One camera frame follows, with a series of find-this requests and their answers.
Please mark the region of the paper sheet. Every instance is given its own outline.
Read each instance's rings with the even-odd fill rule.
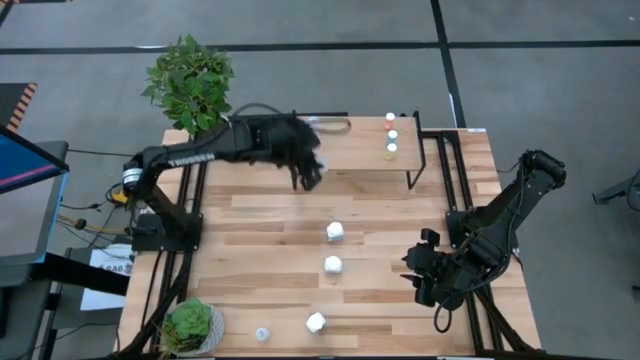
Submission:
[[[129,259],[131,245],[109,245],[104,251],[93,250],[89,265],[113,271],[125,276],[131,275],[133,262]],[[115,309],[124,306],[124,296],[107,294],[100,291],[84,289],[80,310]]]

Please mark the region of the monitor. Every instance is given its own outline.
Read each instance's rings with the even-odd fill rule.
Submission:
[[[69,171],[60,159],[0,127],[0,194]]]

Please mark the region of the concrete floor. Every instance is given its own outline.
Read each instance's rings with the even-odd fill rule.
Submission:
[[[629,0],[441,1],[451,42],[640,39]],[[436,41],[426,0],[76,0],[14,6],[0,48],[158,45],[192,33],[207,44]],[[157,55],[4,55],[0,82],[38,83],[20,133],[73,148],[131,153],[168,127],[138,96]],[[230,101],[299,111],[381,115],[421,111],[424,127],[453,127],[440,52],[343,50],[230,54]],[[567,164],[566,186],[520,228],[536,324],[552,353],[635,359],[640,353],[640,219],[591,192],[640,165],[638,48],[452,50],[469,127],[487,128],[499,167],[527,148]],[[89,204],[118,181],[122,158],[72,154],[65,202]],[[510,175],[501,176],[503,185]],[[78,214],[65,212],[67,215]],[[107,212],[86,212],[101,223]],[[117,214],[109,226],[124,226]],[[51,251],[84,246],[57,229]],[[101,356],[113,329],[83,329],[55,359]]]

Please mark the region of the small bottle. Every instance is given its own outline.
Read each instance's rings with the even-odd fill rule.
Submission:
[[[267,341],[271,336],[271,332],[267,328],[260,328],[256,330],[256,339],[258,341]]]
[[[395,130],[389,131],[389,133],[387,134],[387,145],[395,144],[397,139],[398,139],[398,132]]]
[[[327,226],[327,239],[329,242],[340,241],[344,239],[344,230],[339,222],[332,222]]]
[[[342,260],[337,256],[329,256],[324,260],[324,271],[327,274],[340,274],[342,272]]]
[[[384,129],[389,131],[393,128],[393,120],[396,119],[396,116],[393,113],[387,113],[386,121],[384,122]]]
[[[387,145],[387,153],[384,155],[384,158],[387,160],[393,160],[396,157],[396,151],[398,151],[398,145],[389,144]]]

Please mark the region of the black floor line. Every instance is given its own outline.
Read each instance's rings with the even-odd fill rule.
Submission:
[[[431,8],[433,19],[436,24],[438,33],[438,43],[440,45],[440,55],[442,57],[442,66],[447,80],[447,88],[449,89],[449,100],[453,108],[453,120],[458,128],[466,128],[467,122],[464,119],[464,111],[462,110],[462,100],[460,99],[460,91],[458,90],[458,80],[453,69],[453,60],[451,59],[451,51],[449,50],[447,32],[444,27],[444,19],[442,18],[442,9],[438,0],[431,0]]]
[[[638,47],[640,40],[478,41],[449,43],[450,49],[574,49]]]
[[[435,49],[436,42],[326,42],[293,44],[231,44],[207,45],[209,49],[227,52],[313,51],[313,50],[410,50]],[[61,47],[61,48],[5,48],[0,55],[91,55],[91,54],[159,54],[167,46]]]
[[[6,19],[7,15],[9,15],[9,11],[11,11],[12,7],[13,7],[13,3],[8,3],[8,4],[5,4],[5,6],[2,8],[2,11],[0,11],[0,27],[2,26],[4,19]]]

